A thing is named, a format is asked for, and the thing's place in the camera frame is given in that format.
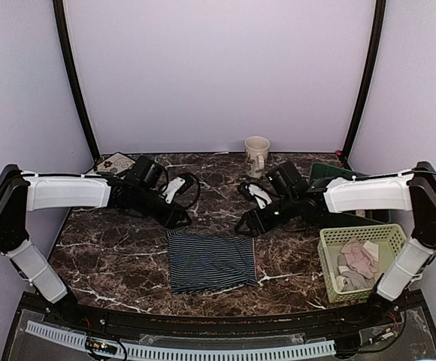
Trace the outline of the light green perforated basket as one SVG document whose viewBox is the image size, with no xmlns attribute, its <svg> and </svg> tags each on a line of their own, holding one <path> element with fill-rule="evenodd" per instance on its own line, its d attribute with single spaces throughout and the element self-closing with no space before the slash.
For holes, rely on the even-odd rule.
<svg viewBox="0 0 436 361">
<path fill-rule="evenodd" d="M 322 229 L 317 246 L 331 303 L 367 299 L 393 302 L 434 254 L 398 224 Z"/>
</svg>

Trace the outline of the pink cloth in basket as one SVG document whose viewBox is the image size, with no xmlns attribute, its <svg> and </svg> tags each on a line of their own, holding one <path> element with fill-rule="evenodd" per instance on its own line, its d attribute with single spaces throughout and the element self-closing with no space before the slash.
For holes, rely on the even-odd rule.
<svg viewBox="0 0 436 361">
<path fill-rule="evenodd" d="M 379 271 L 380 248 L 370 241 L 361 242 L 355 238 L 348 241 L 341 254 L 346 257 L 347 264 L 366 278 L 376 276 Z"/>
</svg>

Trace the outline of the grey cloth in basket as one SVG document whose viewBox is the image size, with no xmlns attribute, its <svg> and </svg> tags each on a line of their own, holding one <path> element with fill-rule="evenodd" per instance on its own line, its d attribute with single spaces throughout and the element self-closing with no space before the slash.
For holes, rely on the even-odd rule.
<svg viewBox="0 0 436 361">
<path fill-rule="evenodd" d="M 348 266 L 346 257 L 340 254 L 338 256 L 338 276 L 335 278 L 335 282 L 340 292 L 351 292 L 372 288 L 375 284 L 375 277 L 366 278 L 358 273 Z"/>
</svg>

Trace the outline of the floral square ceramic plate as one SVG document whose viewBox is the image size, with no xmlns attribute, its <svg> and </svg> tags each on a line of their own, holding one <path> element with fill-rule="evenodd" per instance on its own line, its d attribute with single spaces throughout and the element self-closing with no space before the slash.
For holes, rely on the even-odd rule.
<svg viewBox="0 0 436 361">
<path fill-rule="evenodd" d="M 131 169 L 135 161 L 129 156 L 116 152 L 97 161 L 87 174 L 111 173 L 122 174 Z"/>
</svg>

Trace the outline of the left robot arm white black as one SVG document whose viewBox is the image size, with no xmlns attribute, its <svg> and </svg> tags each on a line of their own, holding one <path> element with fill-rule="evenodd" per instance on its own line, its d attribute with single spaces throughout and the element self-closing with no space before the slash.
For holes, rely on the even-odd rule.
<svg viewBox="0 0 436 361">
<path fill-rule="evenodd" d="M 0 254 L 6 256 L 41 297 L 54 306 L 55 317 L 68 328 L 83 322 L 83 310 L 49 263 L 56 236 L 46 244 L 33 238 L 37 222 L 45 216 L 63 216 L 73 208 L 107 208 L 150 217 L 166 229 L 191 224 L 188 208 L 177 195 L 194 184 L 189 175 L 178 175 L 159 185 L 155 164 L 124 176 L 98 174 L 43 174 L 6 165 L 0 174 Z"/>
</svg>

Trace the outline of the black frame post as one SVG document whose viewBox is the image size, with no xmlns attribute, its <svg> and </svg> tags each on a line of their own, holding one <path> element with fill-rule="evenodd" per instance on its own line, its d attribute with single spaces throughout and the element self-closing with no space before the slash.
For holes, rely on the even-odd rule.
<svg viewBox="0 0 436 361">
<path fill-rule="evenodd" d="M 65 71 L 68 78 L 74 106 L 80 121 L 80 127 L 83 131 L 87 147 L 94 161 L 100 158 L 101 154 L 95 139 L 89 115 L 86 109 L 78 73 L 74 62 L 74 54 L 71 48 L 71 37 L 69 35 L 68 23 L 65 15 L 65 3 L 62 0 L 52 0 L 53 12 L 56 23 L 56 29 L 59 38 L 62 58 L 65 65 Z"/>
<path fill-rule="evenodd" d="M 383 23 L 386 12 L 386 0 L 376 0 L 374 7 L 374 16 L 371 24 L 371 35 L 368 44 L 368 51 L 365 57 L 365 64 L 362 73 L 362 79 L 356 98 L 355 107 L 350 120 L 350 125 L 341 150 L 341 162 L 348 163 L 353 145 L 358 135 L 362 116 L 365 111 L 366 101 L 368 99 L 371 81 L 374 75 L 374 69 L 377 61 L 377 55 L 380 47 L 380 40 L 383 31 Z"/>
</svg>

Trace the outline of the left black frame post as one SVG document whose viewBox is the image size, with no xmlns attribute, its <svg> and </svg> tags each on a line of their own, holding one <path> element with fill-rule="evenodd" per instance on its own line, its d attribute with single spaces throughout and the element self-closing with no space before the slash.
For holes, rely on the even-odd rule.
<svg viewBox="0 0 436 361">
<path fill-rule="evenodd" d="M 100 158 L 101 154 L 95 139 L 89 115 L 86 109 L 78 73 L 74 62 L 74 54 L 71 48 L 71 37 L 69 35 L 68 23 L 65 15 L 65 3 L 62 0 L 52 0 L 53 12 L 56 23 L 56 29 L 59 38 L 62 58 L 65 65 L 65 71 L 68 78 L 74 106 L 80 121 L 80 127 L 83 131 L 87 147 L 94 161 Z"/>
</svg>

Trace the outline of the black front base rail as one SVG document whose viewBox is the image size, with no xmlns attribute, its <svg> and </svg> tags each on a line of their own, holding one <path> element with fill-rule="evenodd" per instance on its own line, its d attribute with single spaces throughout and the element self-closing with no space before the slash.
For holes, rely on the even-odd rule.
<svg viewBox="0 0 436 361">
<path fill-rule="evenodd" d="M 254 317 L 184 317 L 139 314 L 78 305 L 81 319 L 77 325 L 50 310 L 40 296 L 24 293 L 14 314 L 17 328 L 26 316 L 54 326 L 64 326 L 90 335 L 111 339 L 136 340 L 140 336 L 165 335 L 184 338 L 251 338 L 304 333 L 307 337 L 350 338 L 358 341 L 364 331 L 365 304 L 349 305 L 321 311 Z"/>
</svg>

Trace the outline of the cream ceramic mug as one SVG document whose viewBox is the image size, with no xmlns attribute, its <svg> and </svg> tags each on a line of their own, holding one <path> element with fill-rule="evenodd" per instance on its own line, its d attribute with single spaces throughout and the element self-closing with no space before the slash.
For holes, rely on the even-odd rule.
<svg viewBox="0 0 436 361">
<path fill-rule="evenodd" d="M 246 174 L 253 179 L 259 179 L 264 174 L 271 143 L 267 138 L 252 136 L 245 140 L 244 145 Z"/>
</svg>

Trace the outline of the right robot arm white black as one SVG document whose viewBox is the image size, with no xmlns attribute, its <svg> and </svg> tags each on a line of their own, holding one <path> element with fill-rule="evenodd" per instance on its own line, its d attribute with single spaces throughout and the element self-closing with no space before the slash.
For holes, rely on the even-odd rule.
<svg viewBox="0 0 436 361">
<path fill-rule="evenodd" d="M 406 240 L 387 270 L 379 276 L 371 302 L 361 311 L 368 326 L 377 326 L 389 316 L 395 301 L 436 257 L 436 170 L 427 161 L 388 174 L 336 174 L 314 181 L 305 180 L 291 162 L 285 162 L 267 175 L 275 191 L 268 198 L 261 187 L 241 184 L 256 206 L 245 211 L 235 232 L 264 235 L 295 218 L 337 217 L 352 211 L 390 214 L 390 221 L 405 227 Z"/>
</svg>

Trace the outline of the right black frame post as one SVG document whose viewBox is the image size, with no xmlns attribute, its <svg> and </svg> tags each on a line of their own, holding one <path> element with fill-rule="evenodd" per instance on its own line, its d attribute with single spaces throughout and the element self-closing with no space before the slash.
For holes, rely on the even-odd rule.
<svg viewBox="0 0 436 361">
<path fill-rule="evenodd" d="M 353 145 L 358 135 L 362 116 L 365 111 L 366 101 L 368 99 L 371 81 L 374 75 L 374 69 L 377 61 L 377 55 L 380 47 L 380 40 L 383 31 L 383 23 L 386 12 L 386 0 L 376 0 L 374 7 L 374 16 L 371 24 L 371 35 L 368 44 L 368 51 L 365 57 L 365 64 L 362 73 L 362 79 L 356 98 L 355 107 L 350 120 L 350 125 L 341 150 L 341 162 L 348 163 Z"/>
</svg>

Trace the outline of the navy striped boxer underwear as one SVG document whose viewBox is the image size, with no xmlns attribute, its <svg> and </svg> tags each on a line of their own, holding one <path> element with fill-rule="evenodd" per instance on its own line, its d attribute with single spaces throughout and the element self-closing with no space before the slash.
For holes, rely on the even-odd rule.
<svg viewBox="0 0 436 361">
<path fill-rule="evenodd" d="M 174 294 L 214 293 L 258 284 L 251 238 L 168 231 L 166 241 Z"/>
</svg>

